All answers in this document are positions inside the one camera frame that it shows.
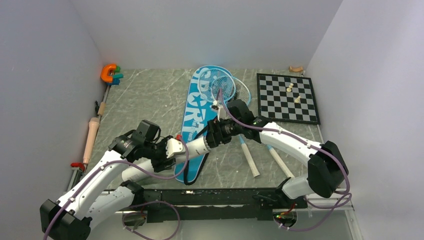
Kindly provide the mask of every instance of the chessboard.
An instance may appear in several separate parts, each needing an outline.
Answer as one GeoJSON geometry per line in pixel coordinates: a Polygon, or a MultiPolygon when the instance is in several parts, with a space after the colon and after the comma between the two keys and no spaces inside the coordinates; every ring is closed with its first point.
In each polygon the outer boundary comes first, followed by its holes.
{"type": "Polygon", "coordinates": [[[310,78],[263,73],[258,73],[256,78],[259,115],[277,122],[320,124],[310,78]]]}

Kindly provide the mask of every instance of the marble table top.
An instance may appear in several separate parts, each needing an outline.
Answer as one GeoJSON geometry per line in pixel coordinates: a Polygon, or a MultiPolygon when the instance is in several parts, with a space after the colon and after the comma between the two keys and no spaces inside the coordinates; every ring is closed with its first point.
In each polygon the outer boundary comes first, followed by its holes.
{"type": "MultiPolygon", "coordinates": [[[[195,69],[126,69],[120,85],[112,86],[106,108],[95,140],[90,171],[100,161],[108,145],[117,136],[137,128],[141,120],[149,120],[160,126],[162,136],[176,136],[181,131],[189,81],[195,69]]],[[[249,88],[252,100],[250,110],[258,114],[256,73],[299,76],[288,70],[229,69],[231,74],[249,88]]],[[[278,122],[284,129],[301,137],[320,142],[316,125],[278,122]]],[[[186,186],[175,179],[146,178],[139,182],[146,189],[210,189],[210,188],[267,188],[278,186],[285,178],[283,171],[272,158],[267,147],[245,139],[260,172],[253,178],[238,140],[214,148],[193,185],[186,186]]],[[[306,167],[288,154],[277,150],[295,177],[306,173],[306,167]]],[[[171,176],[173,171],[161,173],[171,176]]],[[[116,189],[121,176],[113,180],[108,189],[116,189]]]]}

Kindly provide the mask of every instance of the white chess piece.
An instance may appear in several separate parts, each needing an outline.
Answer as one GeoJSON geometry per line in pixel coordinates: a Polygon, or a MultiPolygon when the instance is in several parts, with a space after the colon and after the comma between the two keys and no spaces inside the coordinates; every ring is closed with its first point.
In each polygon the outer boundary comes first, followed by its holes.
{"type": "Polygon", "coordinates": [[[290,93],[292,91],[293,85],[294,85],[293,83],[290,83],[290,86],[288,86],[286,91],[290,93]]]}
{"type": "Polygon", "coordinates": [[[298,103],[300,103],[301,102],[301,96],[298,96],[295,100],[294,100],[294,103],[295,104],[298,104],[298,103]]]}

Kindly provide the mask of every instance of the chessboard border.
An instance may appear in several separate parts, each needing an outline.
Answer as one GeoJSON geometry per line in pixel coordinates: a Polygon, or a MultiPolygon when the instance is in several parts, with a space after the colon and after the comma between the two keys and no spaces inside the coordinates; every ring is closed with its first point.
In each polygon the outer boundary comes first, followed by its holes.
{"type": "Polygon", "coordinates": [[[290,76],[290,75],[277,75],[277,74],[268,74],[268,73],[256,73],[256,85],[257,85],[257,113],[261,115],[261,87],[259,84],[259,76],[271,76],[271,77],[286,77],[286,78],[295,78],[295,79],[308,79],[310,83],[310,91],[313,100],[313,106],[316,113],[316,121],[305,121],[305,120],[291,120],[291,119],[282,119],[282,118],[272,118],[267,117],[276,122],[287,122],[287,123],[297,123],[297,124],[310,124],[310,125],[321,125],[320,116],[318,114],[317,100],[315,99],[314,86],[312,86],[312,79],[310,77],[304,76],[290,76]]]}

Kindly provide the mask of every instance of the red clamp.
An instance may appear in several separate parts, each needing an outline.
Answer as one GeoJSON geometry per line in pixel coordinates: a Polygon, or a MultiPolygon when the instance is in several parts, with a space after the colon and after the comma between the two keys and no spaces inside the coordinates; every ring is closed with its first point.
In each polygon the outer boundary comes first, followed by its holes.
{"type": "Polygon", "coordinates": [[[73,163],[70,164],[70,166],[72,168],[79,168],[83,172],[86,171],[86,166],[84,166],[84,164],[82,162],[73,162],[73,163]]]}

